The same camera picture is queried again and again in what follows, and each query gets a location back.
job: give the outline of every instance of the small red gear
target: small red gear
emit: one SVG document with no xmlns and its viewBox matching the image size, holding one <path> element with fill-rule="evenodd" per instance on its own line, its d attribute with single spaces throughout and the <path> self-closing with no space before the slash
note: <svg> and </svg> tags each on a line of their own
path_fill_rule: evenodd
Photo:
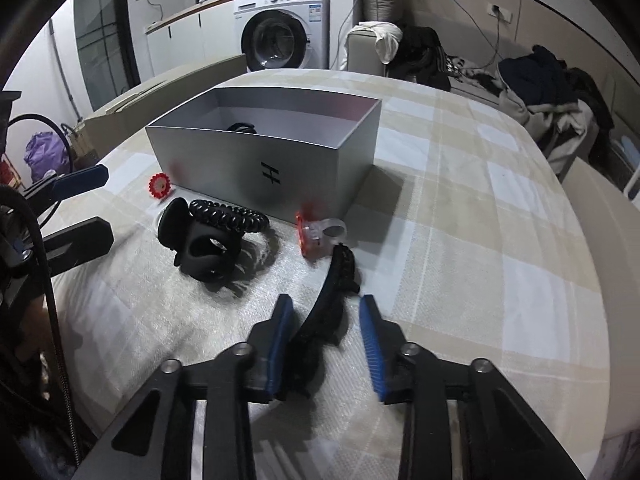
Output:
<svg viewBox="0 0 640 480">
<path fill-rule="evenodd" d="M 165 173 L 156 173 L 149 181 L 149 193 L 151 196 L 161 199 L 171 191 L 171 181 Z"/>
</svg>

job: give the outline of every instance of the wall socket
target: wall socket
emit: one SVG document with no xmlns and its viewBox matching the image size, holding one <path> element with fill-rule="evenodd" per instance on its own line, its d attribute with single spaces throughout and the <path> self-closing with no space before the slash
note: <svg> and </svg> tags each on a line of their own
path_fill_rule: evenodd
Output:
<svg viewBox="0 0 640 480">
<path fill-rule="evenodd" d="M 500 18 L 504 22 L 511 23 L 511 20 L 513 19 L 513 13 L 510 10 L 505 9 L 504 7 L 496 6 L 498 7 L 498 9 L 500 9 L 499 14 L 496 14 L 494 12 L 494 5 L 495 4 L 486 4 L 486 13 L 490 16 Z"/>
</svg>

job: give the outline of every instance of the glass door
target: glass door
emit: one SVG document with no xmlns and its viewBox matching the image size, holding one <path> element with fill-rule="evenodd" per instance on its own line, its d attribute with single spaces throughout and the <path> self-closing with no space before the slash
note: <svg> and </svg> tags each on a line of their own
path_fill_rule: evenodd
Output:
<svg viewBox="0 0 640 480">
<path fill-rule="evenodd" d="M 74 0 L 82 76 L 94 110 L 140 84 L 127 0 Z"/>
</svg>

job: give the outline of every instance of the white cabinet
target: white cabinet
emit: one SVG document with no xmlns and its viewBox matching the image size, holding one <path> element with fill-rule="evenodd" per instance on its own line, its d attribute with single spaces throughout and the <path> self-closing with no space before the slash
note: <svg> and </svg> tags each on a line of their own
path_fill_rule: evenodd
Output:
<svg viewBox="0 0 640 480">
<path fill-rule="evenodd" d="M 241 54 L 234 27 L 234 3 L 229 1 L 147 34 L 154 75 L 187 63 Z"/>
<path fill-rule="evenodd" d="M 206 59 L 223 59 L 241 54 L 236 38 L 233 1 L 202 10 L 200 23 Z"/>
<path fill-rule="evenodd" d="M 151 34 L 146 35 L 146 40 L 149 44 L 149 54 L 154 75 L 160 75 L 175 66 L 171 56 L 169 27 L 154 30 Z"/>
<path fill-rule="evenodd" d="M 171 58 L 174 66 L 204 61 L 202 27 L 197 13 L 180 18 L 168 27 L 171 31 Z"/>
</svg>

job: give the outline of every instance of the metal screw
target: metal screw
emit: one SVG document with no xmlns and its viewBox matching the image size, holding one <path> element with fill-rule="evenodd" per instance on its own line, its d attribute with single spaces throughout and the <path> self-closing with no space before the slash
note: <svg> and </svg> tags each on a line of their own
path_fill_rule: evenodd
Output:
<svg viewBox="0 0 640 480">
<path fill-rule="evenodd" d="M 238 343 L 234 346 L 234 354 L 247 355 L 251 352 L 252 346 L 249 343 Z"/>
<path fill-rule="evenodd" d="M 486 374 L 494 369 L 494 365 L 488 359 L 476 359 L 474 361 L 474 368 L 476 372 Z"/>
<path fill-rule="evenodd" d="M 172 374 L 180 369 L 180 361 L 178 359 L 167 359 L 164 363 L 160 365 L 160 369 L 165 374 Z"/>
<path fill-rule="evenodd" d="M 402 345 L 400 349 L 402 355 L 412 356 L 416 355 L 420 351 L 420 347 L 416 343 L 406 343 Z"/>
</svg>

